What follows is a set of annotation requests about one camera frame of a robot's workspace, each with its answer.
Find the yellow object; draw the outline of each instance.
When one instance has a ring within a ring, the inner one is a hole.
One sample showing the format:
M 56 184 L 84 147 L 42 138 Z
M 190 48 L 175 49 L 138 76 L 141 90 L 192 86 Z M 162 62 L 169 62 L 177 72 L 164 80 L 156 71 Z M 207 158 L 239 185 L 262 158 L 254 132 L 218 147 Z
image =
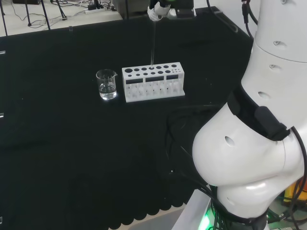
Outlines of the yellow object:
M 293 192 L 294 192 L 294 188 L 295 188 L 295 183 L 293 183 L 292 185 L 290 185 L 286 190 L 285 190 L 285 193 L 284 193 L 284 197 L 287 197 L 287 198 L 292 198 L 292 195 L 293 195 Z M 301 195 L 298 197 L 299 200 L 302 200 L 302 201 L 306 201 L 307 200 L 307 192 L 304 192 L 302 191 Z M 285 204 L 290 204 L 291 203 L 291 200 L 286 200 L 284 199 L 283 202 Z

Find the black strap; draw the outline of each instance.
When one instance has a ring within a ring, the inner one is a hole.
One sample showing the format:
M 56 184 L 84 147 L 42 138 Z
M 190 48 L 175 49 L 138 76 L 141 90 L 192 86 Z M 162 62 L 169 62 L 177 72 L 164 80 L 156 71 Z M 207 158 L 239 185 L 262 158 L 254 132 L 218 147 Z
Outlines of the black strap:
M 242 85 L 228 97 L 228 107 L 244 124 L 272 141 L 283 140 L 290 130 L 280 123 L 265 106 L 258 106 L 245 92 Z

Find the black tablecloth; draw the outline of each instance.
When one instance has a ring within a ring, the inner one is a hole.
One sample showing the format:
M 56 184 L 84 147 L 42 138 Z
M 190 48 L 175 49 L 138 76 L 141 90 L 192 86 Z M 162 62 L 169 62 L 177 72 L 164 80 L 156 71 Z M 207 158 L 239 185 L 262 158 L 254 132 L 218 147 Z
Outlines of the black tablecloth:
M 121 68 L 150 63 L 153 23 L 146 17 L 0 40 L 4 227 L 116 229 L 188 201 L 195 186 L 166 176 L 166 115 L 224 103 L 243 76 L 251 41 L 207 13 L 162 20 L 156 29 L 155 63 L 181 62 L 185 97 L 125 103 Z M 110 102 L 100 99 L 99 69 L 119 74 Z M 186 135 L 190 148 L 194 137 Z M 174 155 L 193 171 L 182 152 Z

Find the white floor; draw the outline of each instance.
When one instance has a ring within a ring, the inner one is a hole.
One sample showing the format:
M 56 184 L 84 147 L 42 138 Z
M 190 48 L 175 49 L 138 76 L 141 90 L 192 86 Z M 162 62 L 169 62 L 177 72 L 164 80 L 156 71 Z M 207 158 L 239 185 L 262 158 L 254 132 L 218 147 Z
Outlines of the white floor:
M 50 0 L 44 0 L 47 16 L 49 19 L 49 23 L 51 29 L 56 28 L 65 28 L 68 26 L 78 26 L 84 24 L 93 24 L 93 23 L 101 23 L 101 22 L 108 22 L 114 20 L 122 20 L 120 14 L 117 11 L 102 11 L 92 14 L 85 14 L 84 10 L 87 8 L 79 7 L 79 6 L 68 6 L 62 7 L 65 15 L 68 17 L 67 20 L 63 21 L 59 11 L 59 7 L 57 5 L 51 4 Z M 4 19 L 6 23 L 6 28 L 8 35 L 16 35 L 16 34 L 24 34 L 30 33 L 35 31 L 42 31 L 47 30 L 48 27 L 46 24 L 45 18 L 39 15 L 30 15 L 30 21 L 34 22 L 35 20 L 42 20 L 37 21 L 32 24 L 33 27 L 39 28 L 31 28 L 28 27 L 28 19 L 24 17 L 26 16 L 26 9 L 24 4 L 13 4 L 15 8 L 15 12 L 19 15 L 23 21 L 20 20 L 18 16 L 14 14 L 13 7 L 11 5 L 11 0 L 2 0 L 3 11 L 5 13 Z M 42 5 L 28 5 L 29 13 L 36 13 L 36 14 L 44 14 Z M 5 36 L 5 30 L 3 26 L 2 17 L 0 17 L 0 36 Z

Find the power strip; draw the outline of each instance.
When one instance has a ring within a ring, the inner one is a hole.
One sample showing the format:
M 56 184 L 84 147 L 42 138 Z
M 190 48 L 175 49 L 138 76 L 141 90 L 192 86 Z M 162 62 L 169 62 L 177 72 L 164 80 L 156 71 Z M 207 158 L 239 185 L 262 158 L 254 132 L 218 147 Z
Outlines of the power strip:
M 106 11 L 105 8 L 102 8 L 102 9 L 95 9 L 95 10 L 87 10 L 85 11 L 85 14 L 91 14 L 91 13 L 98 13 L 98 12 L 102 12 L 102 11 Z

